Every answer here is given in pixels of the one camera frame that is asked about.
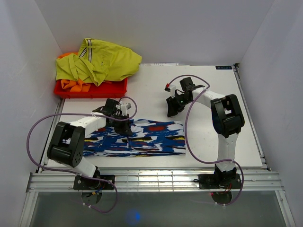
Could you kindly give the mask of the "blue white red patterned trousers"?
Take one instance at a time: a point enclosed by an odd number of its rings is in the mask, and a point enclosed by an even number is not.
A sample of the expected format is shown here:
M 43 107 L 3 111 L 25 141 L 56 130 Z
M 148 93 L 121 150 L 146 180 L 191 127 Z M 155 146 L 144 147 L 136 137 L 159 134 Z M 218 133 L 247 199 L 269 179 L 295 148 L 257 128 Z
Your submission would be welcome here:
M 186 153 L 181 122 L 130 120 L 132 136 L 123 136 L 113 127 L 91 133 L 84 141 L 85 157 L 161 157 Z

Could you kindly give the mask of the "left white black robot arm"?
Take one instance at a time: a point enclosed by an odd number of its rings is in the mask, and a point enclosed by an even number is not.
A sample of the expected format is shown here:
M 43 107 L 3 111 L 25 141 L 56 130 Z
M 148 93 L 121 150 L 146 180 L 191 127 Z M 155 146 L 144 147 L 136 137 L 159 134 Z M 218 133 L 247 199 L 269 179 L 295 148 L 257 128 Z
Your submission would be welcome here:
M 113 127 L 120 135 L 131 136 L 128 120 L 130 108 L 130 103 L 107 99 L 105 105 L 93 110 L 90 116 L 70 123 L 57 123 L 48 147 L 48 159 L 81 174 L 81 181 L 88 188 L 101 189 L 106 183 L 100 181 L 98 168 L 83 155 L 85 138 L 106 126 Z

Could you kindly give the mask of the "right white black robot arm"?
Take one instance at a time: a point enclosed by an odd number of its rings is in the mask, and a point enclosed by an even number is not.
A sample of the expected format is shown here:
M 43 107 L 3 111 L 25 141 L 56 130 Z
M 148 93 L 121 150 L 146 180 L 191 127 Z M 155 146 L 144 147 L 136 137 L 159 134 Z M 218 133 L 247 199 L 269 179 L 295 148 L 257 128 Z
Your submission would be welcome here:
M 214 165 L 214 173 L 200 174 L 194 181 L 199 184 L 200 189 L 239 189 L 242 181 L 237 169 L 240 166 L 234 159 L 236 141 L 245 120 L 237 96 L 213 92 L 208 82 L 195 85 L 191 75 L 181 75 L 179 78 L 181 91 L 171 82 L 165 86 L 165 91 L 170 93 L 166 100 L 167 116 L 177 115 L 186 105 L 192 107 L 194 103 L 200 103 L 211 110 L 212 125 L 218 135 L 217 160 L 208 162 Z

